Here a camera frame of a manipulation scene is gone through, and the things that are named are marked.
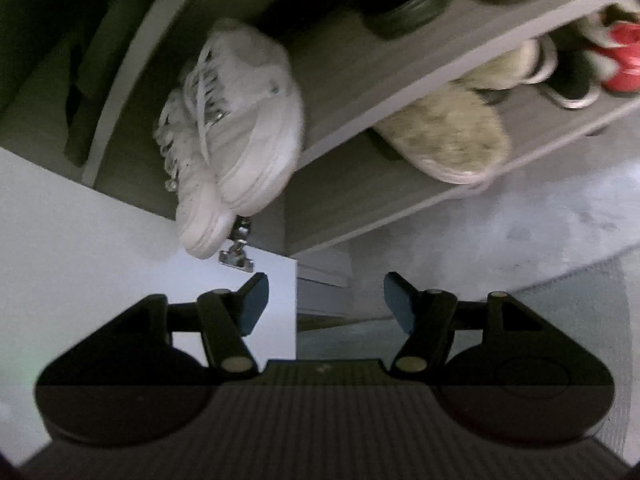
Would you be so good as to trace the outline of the dark grey slipper left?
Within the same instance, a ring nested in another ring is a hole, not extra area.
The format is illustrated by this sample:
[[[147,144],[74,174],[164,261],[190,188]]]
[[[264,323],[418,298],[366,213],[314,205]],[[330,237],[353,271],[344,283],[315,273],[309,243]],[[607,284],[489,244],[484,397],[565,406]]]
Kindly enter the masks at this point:
[[[76,167],[88,159],[119,66],[153,1],[105,0],[73,36],[64,156]]]

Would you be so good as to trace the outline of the red sneaker left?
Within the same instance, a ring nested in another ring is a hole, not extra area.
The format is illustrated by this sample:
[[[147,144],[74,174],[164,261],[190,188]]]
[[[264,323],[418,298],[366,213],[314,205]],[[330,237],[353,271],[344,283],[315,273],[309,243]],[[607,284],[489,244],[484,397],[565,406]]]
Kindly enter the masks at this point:
[[[617,21],[590,32],[586,57],[606,91],[639,92],[639,25]]]

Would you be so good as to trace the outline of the cream nike sneaker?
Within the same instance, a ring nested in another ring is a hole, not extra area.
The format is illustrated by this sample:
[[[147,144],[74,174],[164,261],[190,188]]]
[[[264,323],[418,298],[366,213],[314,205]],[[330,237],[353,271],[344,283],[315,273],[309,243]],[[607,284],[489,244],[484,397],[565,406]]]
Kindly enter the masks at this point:
[[[288,184],[304,140],[288,51],[247,24],[218,20],[182,94],[224,203],[238,216],[258,214]]]
[[[178,197],[180,244],[190,256],[208,259],[231,234],[235,214],[224,203],[213,170],[202,154],[200,138],[180,90],[169,92],[153,139],[168,175],[165,188]]]

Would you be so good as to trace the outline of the metal door hinge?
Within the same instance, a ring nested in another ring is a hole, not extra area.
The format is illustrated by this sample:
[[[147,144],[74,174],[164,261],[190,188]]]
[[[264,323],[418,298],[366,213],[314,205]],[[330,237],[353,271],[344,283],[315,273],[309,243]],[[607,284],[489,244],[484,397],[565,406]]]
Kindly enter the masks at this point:
[[[218,261],[221,264],[247,273],[254,272],[254,261],[247,257],[245,251],[251,230],[252,220],[250,218],[241,216],[235,218],[229,237],[231,246],[221,250],[218,255]]]

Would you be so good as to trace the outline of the dark slipper on shelf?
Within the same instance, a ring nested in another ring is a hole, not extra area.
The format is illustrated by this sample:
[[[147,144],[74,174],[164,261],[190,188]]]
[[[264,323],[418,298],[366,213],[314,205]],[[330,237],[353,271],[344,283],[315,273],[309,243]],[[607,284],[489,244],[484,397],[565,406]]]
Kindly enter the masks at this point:
[[[449,0],[369,0],[359,11],[363,25],[384,40],[411,34],[448,8]]]

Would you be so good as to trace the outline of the shoe cabinet shelves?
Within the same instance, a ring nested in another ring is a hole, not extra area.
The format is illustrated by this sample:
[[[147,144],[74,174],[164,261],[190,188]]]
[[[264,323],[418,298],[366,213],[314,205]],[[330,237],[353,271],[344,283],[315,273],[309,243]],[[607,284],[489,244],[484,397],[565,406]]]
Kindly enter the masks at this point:
[[[302,175],[286,196],[279,232],[290,252],[330,246],[384,222],[414,204],[346,200],[349,215],[305,200],[303,183],[384,114],[454,79],[520,41],[557,28],[614,0],[449,0],[430,24],[395,40],[374,36],[356,15],[298,34],[290,47],[306,112]],[[154,120],[178,70],[200,48],[218,16],[245,18],[267,0],[155,0],[141,33],[145,46],[108,103],[95,159],[76,167],[62,153],[66,139],[66,76],[58,58],[63,26],[84,0],[1,0],[1,144],[61,177],[164,217],[175,202],[164,188]]]

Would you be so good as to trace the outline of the grey striped door mat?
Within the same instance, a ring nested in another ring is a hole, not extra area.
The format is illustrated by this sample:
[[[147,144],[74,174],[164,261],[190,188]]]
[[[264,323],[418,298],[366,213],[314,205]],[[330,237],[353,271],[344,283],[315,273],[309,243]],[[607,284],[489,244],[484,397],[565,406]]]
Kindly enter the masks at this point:
[[[632,330],[628,260],[637,246],[556,278],[458,301],[448,360],[428,383],[463,427],[546,448],[595,437],[622,452],[630,423]],[[306,360],[381,359],[408,339],[390,318],[305,330]]]

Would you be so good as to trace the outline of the black white shoe on shelf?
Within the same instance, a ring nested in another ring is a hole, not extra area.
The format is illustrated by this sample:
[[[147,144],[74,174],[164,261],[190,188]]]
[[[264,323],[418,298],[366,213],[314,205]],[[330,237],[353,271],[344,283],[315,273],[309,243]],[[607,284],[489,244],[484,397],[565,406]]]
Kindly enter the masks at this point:
[[[597,101],[596,83],[584,55],[584,42],[573,34],[552,32],[535,39],[537,61],[523,84],[537,86],[563,110],[583,110]]]

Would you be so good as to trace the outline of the yellow-green shoe on shelf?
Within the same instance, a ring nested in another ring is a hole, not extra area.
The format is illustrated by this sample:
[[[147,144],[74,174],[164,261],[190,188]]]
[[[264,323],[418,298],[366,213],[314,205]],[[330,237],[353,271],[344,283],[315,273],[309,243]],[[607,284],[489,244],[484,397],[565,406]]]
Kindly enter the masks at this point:
[[[373,129],[414,168],[455,185],[488,180],[511,151],[497,111],[460,84],[444,84]]]

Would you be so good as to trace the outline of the white cabinet door left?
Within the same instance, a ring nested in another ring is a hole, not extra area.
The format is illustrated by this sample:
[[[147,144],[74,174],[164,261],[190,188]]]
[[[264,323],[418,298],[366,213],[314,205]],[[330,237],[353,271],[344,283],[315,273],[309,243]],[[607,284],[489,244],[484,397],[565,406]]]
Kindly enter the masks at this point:
[[[181,248],[174,224],[1,155],[1,451],[21,464],[50,441],[39,373],[142,298],[191,302],[247,274]]]

